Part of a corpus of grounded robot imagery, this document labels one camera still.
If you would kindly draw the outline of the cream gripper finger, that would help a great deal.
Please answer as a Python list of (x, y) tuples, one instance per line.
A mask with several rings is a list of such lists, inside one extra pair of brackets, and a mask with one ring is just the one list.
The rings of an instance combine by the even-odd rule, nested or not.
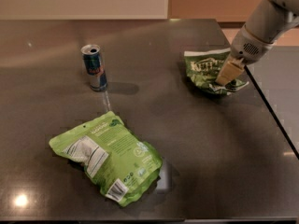
[(216, 83), (225, 86), (244, 72), (243, 59), (229, 55), (217, 75)]

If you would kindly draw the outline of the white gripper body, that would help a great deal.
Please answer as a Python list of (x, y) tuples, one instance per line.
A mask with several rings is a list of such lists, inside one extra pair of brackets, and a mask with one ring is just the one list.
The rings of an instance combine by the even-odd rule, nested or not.
[(245, 65), (256, 63), (273, 47), (274, 41), (273, 36), (259, 36), (244, 25), (233, 39), (231, 56)]

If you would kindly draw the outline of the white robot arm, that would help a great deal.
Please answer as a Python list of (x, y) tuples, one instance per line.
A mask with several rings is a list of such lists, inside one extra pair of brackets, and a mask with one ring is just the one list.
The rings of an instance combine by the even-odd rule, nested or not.
[(216, 82), (222, 86), (258, 62), (274, 43), (299, 24), (299, 0), (262, 0), (236, 34)]

